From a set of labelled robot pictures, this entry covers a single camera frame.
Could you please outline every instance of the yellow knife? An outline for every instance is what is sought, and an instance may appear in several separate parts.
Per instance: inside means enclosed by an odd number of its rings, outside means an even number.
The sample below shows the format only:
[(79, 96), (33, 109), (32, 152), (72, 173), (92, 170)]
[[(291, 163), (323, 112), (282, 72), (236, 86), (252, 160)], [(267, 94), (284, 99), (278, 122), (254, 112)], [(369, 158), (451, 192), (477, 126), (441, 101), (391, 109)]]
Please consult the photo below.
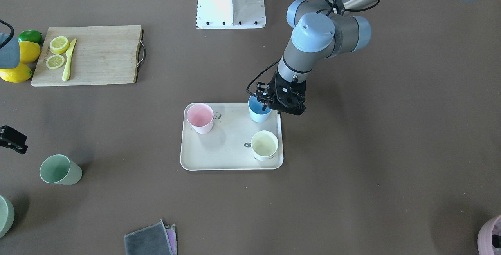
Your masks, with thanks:
[(71, 41), (70, 43), (70, 47), (66, 51), (66, 65), (64, 66), (63, 71), (63, 81), (70, 79), (71, 57), (73, 56), (73, 49), (75, 48), (76, 43), (77, 39), (73, 39), (73, 41)]

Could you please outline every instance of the white bracket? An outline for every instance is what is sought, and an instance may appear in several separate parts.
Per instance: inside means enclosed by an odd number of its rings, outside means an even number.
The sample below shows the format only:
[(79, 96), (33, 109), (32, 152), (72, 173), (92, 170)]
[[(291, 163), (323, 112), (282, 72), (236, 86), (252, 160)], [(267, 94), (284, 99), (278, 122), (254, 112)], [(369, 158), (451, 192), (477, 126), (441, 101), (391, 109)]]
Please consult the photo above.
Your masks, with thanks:
[(265, 0), (198, 0), (197, 28), (255, 29), (265, 25)]

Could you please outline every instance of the gray tabletop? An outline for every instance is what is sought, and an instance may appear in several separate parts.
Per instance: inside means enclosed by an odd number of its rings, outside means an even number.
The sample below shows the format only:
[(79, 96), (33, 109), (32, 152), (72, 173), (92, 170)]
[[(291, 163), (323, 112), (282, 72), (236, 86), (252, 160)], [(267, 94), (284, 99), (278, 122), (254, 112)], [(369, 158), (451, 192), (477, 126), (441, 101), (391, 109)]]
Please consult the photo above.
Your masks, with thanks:
[[(148, 52), (136, 84), (0, 81), (0, 124), (29, 146), (0, 148), (16, 209), (0, 254), (124, 254), (125, 234), (161, 218), (182, 255), (475, 254), (501, 214), (501, 0), (383, 0), (359, 13), (370, 44), (320, 61), (306, 112), (283, 114), (279, 169), (181, 167), (186, 105), (247, 101), (292, 1), (265, 0), (263, 29), (197, 30), (197, 0), (2, 0), (16, 34), (142, 25)], [(79, 183), (41, 180), (53, 154)]]

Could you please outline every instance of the wooden cutting board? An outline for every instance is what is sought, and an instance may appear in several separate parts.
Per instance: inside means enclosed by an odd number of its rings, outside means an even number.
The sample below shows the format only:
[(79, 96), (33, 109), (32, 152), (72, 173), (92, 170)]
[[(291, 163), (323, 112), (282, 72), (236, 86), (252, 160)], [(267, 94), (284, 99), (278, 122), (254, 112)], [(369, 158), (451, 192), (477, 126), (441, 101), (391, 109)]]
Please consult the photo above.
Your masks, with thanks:
[[(52, 70), (45, 66), (50, 41), (65, 36), (77, 39), (71, 61), (70, 79), (63, 81), (64, 65)], [(96, 26), (49, 28), (36, 63), (32, 86), (96, 85), (136, 83), (138, 52), (143, 36), (141, 26)]]

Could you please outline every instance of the cloth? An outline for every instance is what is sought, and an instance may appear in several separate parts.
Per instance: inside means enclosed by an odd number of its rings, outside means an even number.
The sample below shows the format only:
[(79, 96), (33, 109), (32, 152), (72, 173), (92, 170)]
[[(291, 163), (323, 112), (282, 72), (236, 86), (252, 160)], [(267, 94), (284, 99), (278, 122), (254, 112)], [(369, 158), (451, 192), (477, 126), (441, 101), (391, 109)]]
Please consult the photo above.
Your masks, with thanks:
[[(124, 237), (126, 255), (177, 255), (175, 225), (165, 226), (163, 221), (127, 234)], [(172, 233), (174, 241), (169, 238)]]

